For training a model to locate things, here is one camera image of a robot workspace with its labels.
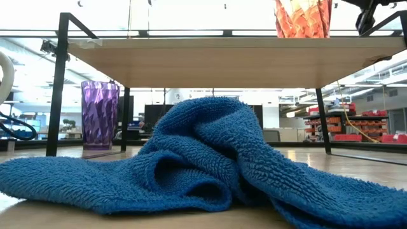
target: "yellow cable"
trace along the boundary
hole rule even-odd
[[[337,81],[338,84],[338,88],[339,88],[339,93],[341,94],[341,101],[342,101],[342,106],[343,106],[343,112],[345,112],[345,117],[347,122],[349,123],[349,125],[351,127],[353,127],[354,129],[356,129],[359,133],[361,133],[364,137],[366,137],[367,139],[369,139],[370,141],[374,142],[374,143],[380,143],[380,141],[377,141],[371,137],[369,137],[367,134],[365,134],[362,130],[359,130],[357,127],[355,127],[353,124],[351,124],[351,122],[349,121],[349,117],[348,117],[348,113],[346,112],[346,108],[345,108],[345,103],[343,101],[343,95],[342,95],[342,90],[341,90],[341,85],[339,84],[339,81]]]

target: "purple glass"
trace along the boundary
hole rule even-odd
[[[84,150],[107,150],[117,122],[120,87],[114,83],[82,82],[82,135]]]

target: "terry cloth towel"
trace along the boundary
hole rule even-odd
[[[271,202],[298,228],[406,228],[407,193],[292,162],[263,140],[249,106],[182,102],[135,157],[24,158],[0,164],[0,191],[101,214]]]

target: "wooden shelf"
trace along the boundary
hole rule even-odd
[[[320,88],[405,49],[402,38],[73,39],[126,87]]]

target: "floor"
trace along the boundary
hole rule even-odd
[[[111,161],[134,156],[140,147],[128,147],[126,153],[102,156],[89,160]],[[333,174],[373,181],[407,190],[407,166],[358,160],[326,155],[323,148],[280,148],[286,157],[305,162],[309,166]],[[333,153],[372,156],[407,162],[407,155],[333,149]],[[0,153],[0,162],[12,158],[44,156],[43,149]],[[94,152],[82,151],[80,147],[60,148],[58,156],[95,156]],[[250,209],[233,207],[230,211],[207,213],[179,211],[154,215],[100,216],[89,211],[60,204],[17,200],[0,193],[0,228],[292,228],[272,208]]]

